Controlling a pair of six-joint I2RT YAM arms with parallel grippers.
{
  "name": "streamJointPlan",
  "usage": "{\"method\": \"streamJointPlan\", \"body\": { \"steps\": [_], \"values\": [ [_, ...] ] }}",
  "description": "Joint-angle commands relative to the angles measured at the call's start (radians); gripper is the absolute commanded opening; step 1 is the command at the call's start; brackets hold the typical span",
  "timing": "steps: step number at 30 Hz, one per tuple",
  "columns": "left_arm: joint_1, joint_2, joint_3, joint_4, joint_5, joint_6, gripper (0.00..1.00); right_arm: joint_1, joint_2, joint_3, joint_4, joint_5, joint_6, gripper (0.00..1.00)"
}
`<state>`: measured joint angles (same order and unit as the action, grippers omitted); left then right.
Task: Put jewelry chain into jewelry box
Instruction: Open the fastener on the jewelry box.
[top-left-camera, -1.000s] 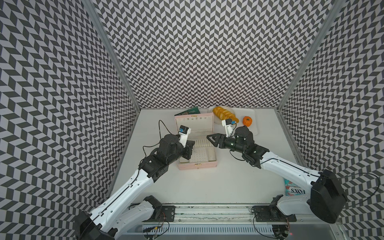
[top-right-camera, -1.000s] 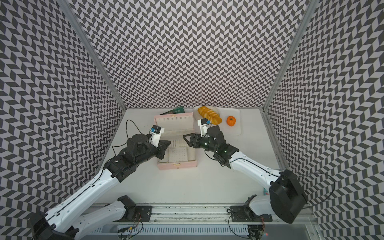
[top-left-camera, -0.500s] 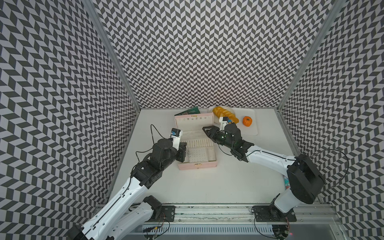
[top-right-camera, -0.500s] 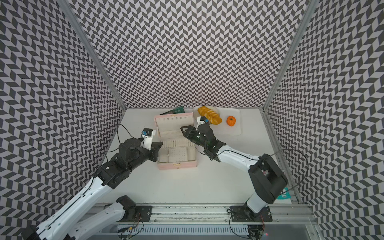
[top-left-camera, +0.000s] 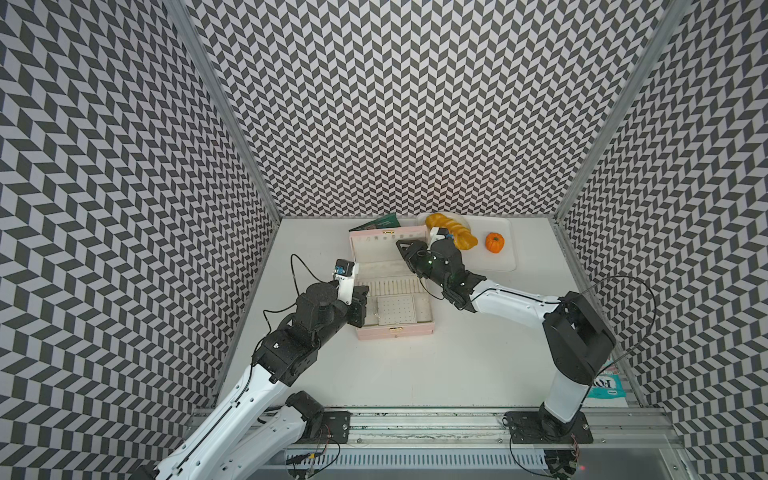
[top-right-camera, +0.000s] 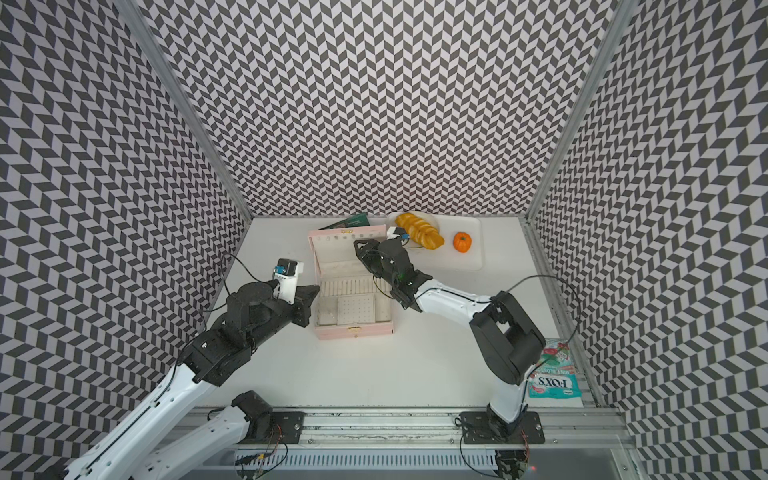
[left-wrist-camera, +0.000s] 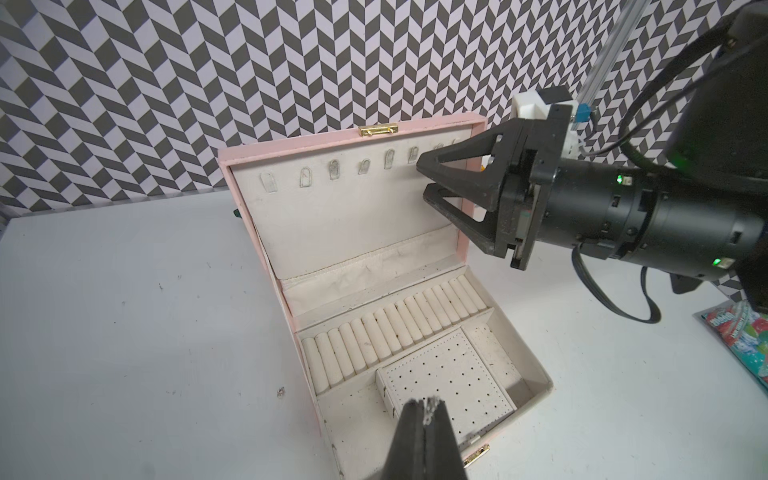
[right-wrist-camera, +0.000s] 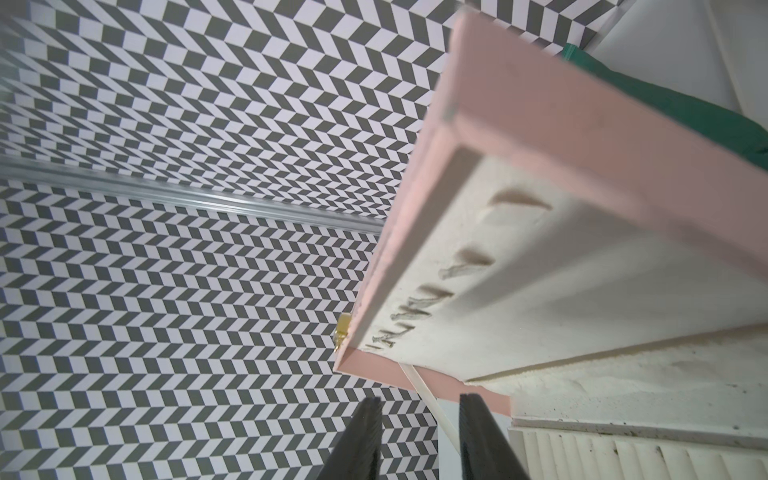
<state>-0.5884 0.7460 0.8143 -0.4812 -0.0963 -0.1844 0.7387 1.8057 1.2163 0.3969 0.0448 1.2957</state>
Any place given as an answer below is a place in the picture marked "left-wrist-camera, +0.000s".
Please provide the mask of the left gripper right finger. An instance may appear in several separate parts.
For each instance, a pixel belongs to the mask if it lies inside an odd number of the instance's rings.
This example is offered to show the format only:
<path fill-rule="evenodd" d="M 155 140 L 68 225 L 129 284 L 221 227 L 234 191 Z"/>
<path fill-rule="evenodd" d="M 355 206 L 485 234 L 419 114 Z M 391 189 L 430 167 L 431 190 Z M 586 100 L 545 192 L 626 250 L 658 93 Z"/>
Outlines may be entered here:
<path fill-rule="evenodd" d="M 446 404 L 438 397 L 426 400 L 425 478 L 429 480 L 467 480 Z"/>

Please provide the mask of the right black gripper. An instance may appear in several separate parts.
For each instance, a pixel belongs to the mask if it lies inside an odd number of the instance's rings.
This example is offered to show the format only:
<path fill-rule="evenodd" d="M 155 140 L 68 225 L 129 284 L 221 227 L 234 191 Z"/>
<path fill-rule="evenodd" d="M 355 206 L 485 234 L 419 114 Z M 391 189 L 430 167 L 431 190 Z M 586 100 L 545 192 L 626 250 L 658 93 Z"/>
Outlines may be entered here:
<path fill-rule="evenodd" d="M 555 104 L 544 120 L 512 119 L 422 154 L 417 171 L 434 182 L 426 186 L 424 201 L 483 253 L 505 258 L 511 250 L 510 266 L 525 270 L 562 157 L 571 112 L 570 105 Z M 458 196 L 488 211 L 496 211 L 500 200 L 500 215 L 486 212 L 481 221 L 475 220 L 449 202 Z"/>

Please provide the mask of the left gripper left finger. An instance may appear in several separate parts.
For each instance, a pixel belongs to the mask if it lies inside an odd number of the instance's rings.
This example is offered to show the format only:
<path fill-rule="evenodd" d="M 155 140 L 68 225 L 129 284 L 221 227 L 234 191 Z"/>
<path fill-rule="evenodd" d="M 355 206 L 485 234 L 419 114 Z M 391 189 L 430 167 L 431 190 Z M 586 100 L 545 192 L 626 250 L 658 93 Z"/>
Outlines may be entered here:
<path fill-rule="evenodd" d="M 403 406 L 381 471 L 381 479 L 417 480 L 425 478 L 424 413 L 423 400 L 409 400 Z"/>

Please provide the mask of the pink jewelry box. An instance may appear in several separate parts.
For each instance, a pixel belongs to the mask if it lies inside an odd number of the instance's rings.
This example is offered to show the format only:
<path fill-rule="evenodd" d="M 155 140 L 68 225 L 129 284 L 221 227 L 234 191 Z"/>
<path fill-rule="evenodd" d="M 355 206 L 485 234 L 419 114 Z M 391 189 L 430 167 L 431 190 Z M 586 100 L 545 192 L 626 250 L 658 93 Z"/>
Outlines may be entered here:
<path fill-rule="evenodd" d="M 411 399 L 439 397 L 465 464 L 553 388 L 422 198 L 420 154 L 475 113 L 227 147 L 218 164 L 271 280 L 341 479 L 380 474 Z"/>

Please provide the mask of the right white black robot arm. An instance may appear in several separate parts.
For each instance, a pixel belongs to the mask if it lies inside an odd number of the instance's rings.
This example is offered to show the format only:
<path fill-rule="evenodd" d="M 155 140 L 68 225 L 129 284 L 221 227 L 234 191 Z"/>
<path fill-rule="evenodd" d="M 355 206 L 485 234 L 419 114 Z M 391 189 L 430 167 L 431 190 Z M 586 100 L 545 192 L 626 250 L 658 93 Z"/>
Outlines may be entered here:
<path fill-rule="evenodd" d="M 659 165 L 632 138 L 641 107 L 703 56 L 712 62 L 668 103 L 684 104 Z M 767 309 L 767 5 L 752 1 L 685 46 L 622 117 L 602 164 L 572 132 L 563 87 L 520 94 L 515 115 L 419 157 L 423 198 L 482 252 L 528 266 L 536 242 L 567 248 L 587 290 L 611 300 L 585 258 L 666 272 L 677 294 L 736 275 L 749 305 Z"/>

